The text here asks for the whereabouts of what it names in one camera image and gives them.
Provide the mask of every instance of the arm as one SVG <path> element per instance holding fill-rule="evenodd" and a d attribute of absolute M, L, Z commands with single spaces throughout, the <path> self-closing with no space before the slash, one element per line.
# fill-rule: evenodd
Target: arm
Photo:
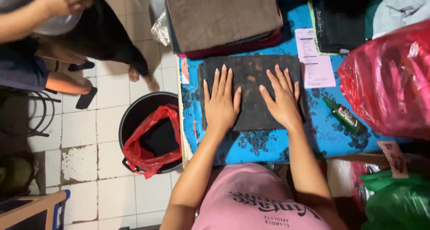
<path fill-rule="evenodd" d="M 205 111 L 208 127 L 202 142 L 179 177 L 170 196 L 169 206 L 161 223 L 161 230 L 189 230 L 194 224 L 196 209 L 202 201 L 212 171 L 212 164 L 219 144 L 227 131 L 233 127 L 239 114 L 242 89 L 239 87 L 231 98 L 233 72 L 222 67 L 221 79 L 218 69 L 210 98 L 204 81 Z"/>
<path fill-rule="evenodd" d="M 66 16 L 80 10 L 79 0 L 34 0 L 16 11 L 0 15 L 0 43 L 30 35 L 54 16 Z"/>
<path fill-rule="evenodd" d="M 288 69 L 282 73 L 276 65 L 275 71 L 277 77 L 269 70 L 267 75 L 275 90 L 276 101 L 273 101 L 263 85 L 260 86 L 260 92 L 272 116 L 288 130 L 290 167 L 297 201 L 318 212 L 333 229 L 347 229 L 336 211 L 329 187 L 307 143 L 297 109 L 298 82 L 293 86 Z"/>

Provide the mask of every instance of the forearm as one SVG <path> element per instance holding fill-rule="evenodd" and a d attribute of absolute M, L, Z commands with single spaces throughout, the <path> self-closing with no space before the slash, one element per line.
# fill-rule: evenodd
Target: forearm
<path fill-rule="evenodd" d="M 307 143 L 303 128 L 295 132 L 289 132 L 288 143 L 294 187 L 300 193 L 298 194 L 298 201 L 303 200 L 300 199 L 300 195 L 303 194 L 316 195 L 326 200 L 331 200 L 329 187 L 318 166 L 314 153 Z"/>
<path fill-rule="evenodd" d="M 0 43 L 25 38 L 49 18 L 51 18 L 50 13 L 35 2 L 16 11 L 0 15 Z"/>
<path fill-rule="evenodd" d="M 196 208 L 203 197 L 212 164 L 223 133 L 208 128 L 202 142 L 182 172 L 172 191 L 169 204 L 184 205 Z"/>

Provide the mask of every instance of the receipt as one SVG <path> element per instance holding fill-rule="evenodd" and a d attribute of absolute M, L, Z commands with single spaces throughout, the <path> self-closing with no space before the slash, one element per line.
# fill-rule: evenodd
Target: receipt
<path fill-rule="evenodd" d="M 298 58 L 303 72 L 304 88 L 335 87 L 335 75 L 331 67 L 330 56 L 321 56 L 316 50 L 314 30 L 296 29 Z"/>

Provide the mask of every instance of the green spray bottle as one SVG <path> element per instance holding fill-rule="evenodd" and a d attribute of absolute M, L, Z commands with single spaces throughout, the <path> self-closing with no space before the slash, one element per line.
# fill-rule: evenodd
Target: green spray bottle
<path fill-rule="evenodd" d="M 337 104 L 328 97 L 323 97 L 323 101 L 330 108 L 330 113 L 345 126 L 355 136 L 364 133 L 367 128 L 343 105 Z"/>

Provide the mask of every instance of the stack of folded towels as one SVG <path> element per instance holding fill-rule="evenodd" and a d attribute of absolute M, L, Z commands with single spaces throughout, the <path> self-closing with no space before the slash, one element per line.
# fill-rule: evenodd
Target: stack of folded towels
<path fill-rule="evenodd" d="M 276 0 L 166 0 L 173 51 L 189 58 L 246 52 L 281 39 Z"/>

